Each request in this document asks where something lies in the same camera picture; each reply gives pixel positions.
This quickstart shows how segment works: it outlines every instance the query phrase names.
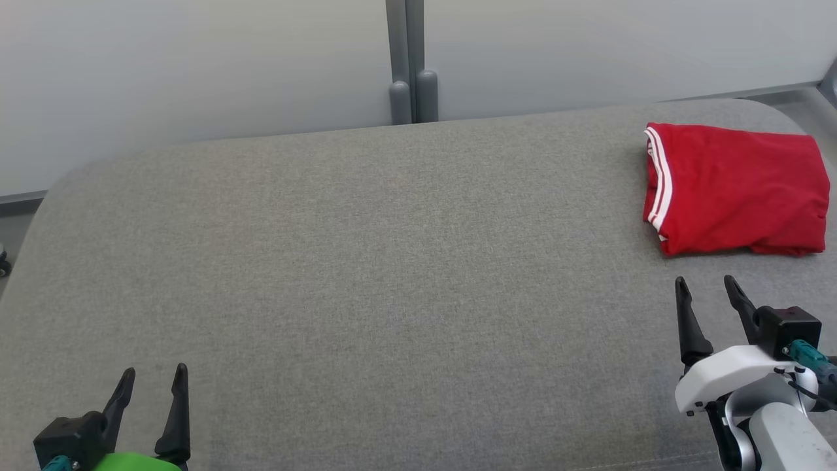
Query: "gray sofa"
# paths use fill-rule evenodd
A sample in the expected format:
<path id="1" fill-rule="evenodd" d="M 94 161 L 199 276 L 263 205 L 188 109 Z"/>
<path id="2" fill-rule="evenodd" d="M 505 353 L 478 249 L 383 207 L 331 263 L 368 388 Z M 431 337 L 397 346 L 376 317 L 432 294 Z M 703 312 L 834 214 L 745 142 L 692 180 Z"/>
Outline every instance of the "gray sofa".
<path id="1" fill-rule="evenodd" d="M 152 453 L 182 361 L 194 470 L 718 469 L 706 418 L 675 408 L 674 279 L 716 350 L 745 343 L 729 273 L 819 316 L 835 354 L 837 230 L 817 256 L 664 258 L 641 217 L 649 121 L 800 132 L 755 102 L 684 101 L 71 172 L 0 303 L 3 467 L 36 469 L 35 434 L 101 410 L 127 366 L 117 449 Z"/>

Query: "white stripe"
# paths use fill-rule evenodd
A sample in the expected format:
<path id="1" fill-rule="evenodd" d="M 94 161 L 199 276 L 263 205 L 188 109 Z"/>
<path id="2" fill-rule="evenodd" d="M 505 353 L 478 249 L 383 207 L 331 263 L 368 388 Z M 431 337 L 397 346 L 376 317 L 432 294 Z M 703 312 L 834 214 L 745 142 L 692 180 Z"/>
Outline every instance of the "white stripe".
<path id="1" fill-rule="evenodd" d="M 654 136 L 648 131 L 645 130 L 645 134 L 648 136 L 648 144 L 651 146 L 651 162 L 654 163 L 654 168 L 657 172 L 657 194 L 654 197 L 654 204 L 651 205 L 651 211 L 648 212 L 648 222 L 653 223 L 654 217 L 657 216 L 657 209 L 660 207 L 660 192 L 663 189 L 663 172 L 660 170 L 660 163 L 657 161 L 657 152 L 654 149 Z"/>
<path id="2" fill-rule="evenodd" d="M 660 160 L 660 167 L 663 169 L 664 188 L 662 192 L 662 199 L 660 200 L 660 210 L 657 211 L 657 217 L 655 217 L 654 222 L 651 223 L 652 225 L 654 225 L 654 227 L 657 228 L 657 231 L 659 232 L 660 227 L 662 227 L 663 222 L 665 221 L 665 216 L 669 213 L 669 206 L 671 206 L 671 195 L 674 193 L 674 184 L 671 179 L 669 161 L 665 158 L 663 140 L 660 138 L 660 134 L 657 134 L 657 131 L 655 131 L 653 127 L 649 127 L 648 131 L 651 131 L 651 134 L 654 135 L 654 144 L 656 146 L 655 153 L 657 154 L 657 158 Z"/>

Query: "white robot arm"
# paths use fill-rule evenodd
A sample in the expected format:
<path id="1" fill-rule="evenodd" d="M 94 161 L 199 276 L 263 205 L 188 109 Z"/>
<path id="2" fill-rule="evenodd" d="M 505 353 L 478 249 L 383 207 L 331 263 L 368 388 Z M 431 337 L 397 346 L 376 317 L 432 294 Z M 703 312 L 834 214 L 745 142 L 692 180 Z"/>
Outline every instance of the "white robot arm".
<path id="1" fill-rule="evenodd" d="M 724 283 L 750 344 L 713 354 L 686 281 L 675 282 L 686 366 L 675 388 L 677 408 L 690 417 L 707 414 L 725 471 L 837 470 L 837 453 L 808 419 L 834 407 L 819 395 L 820 381 L 837 371 L 823 366 L 828 361 L 815 349 L 822 324 L 801 308 L 755 309 L 733 277 Z M 803 355 L 810 351 L 819 363 Z"/>

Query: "teal connector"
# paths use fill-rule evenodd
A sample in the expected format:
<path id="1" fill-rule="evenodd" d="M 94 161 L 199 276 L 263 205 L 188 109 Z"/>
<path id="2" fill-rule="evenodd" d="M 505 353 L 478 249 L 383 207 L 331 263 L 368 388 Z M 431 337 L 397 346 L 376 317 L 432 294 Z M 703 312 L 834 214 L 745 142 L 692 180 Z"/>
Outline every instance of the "teal connector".
<path id="1" fill-rule="evenodd" d="M 73 461 L 64 455 L 57 456 L 44 466 L 44 471 L 73 471 Z"/>
<path id="2" fill-rule="evenodd" d="M 794 340 L 784 352 L 791 360 L 809 368 L 821 383 L 837 380 L 837 365 L 831 363 L 825 355 L 804 340 Z"/>

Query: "white wall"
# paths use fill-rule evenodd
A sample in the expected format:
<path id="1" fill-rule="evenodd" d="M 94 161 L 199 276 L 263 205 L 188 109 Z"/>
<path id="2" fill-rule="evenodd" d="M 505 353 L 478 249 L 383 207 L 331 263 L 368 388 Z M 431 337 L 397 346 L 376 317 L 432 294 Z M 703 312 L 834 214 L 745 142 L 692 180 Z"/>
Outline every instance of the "white wall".
<path id="1" fill-rule="evenodd" d="M 834 0 L 425 0 L 439 119 L 821 80 Z"/>
<path id="2" fill-rule="evenodd" d="M 0 196 L 175 142 L 389 124 L 383 0 L 2 0 Z"/>

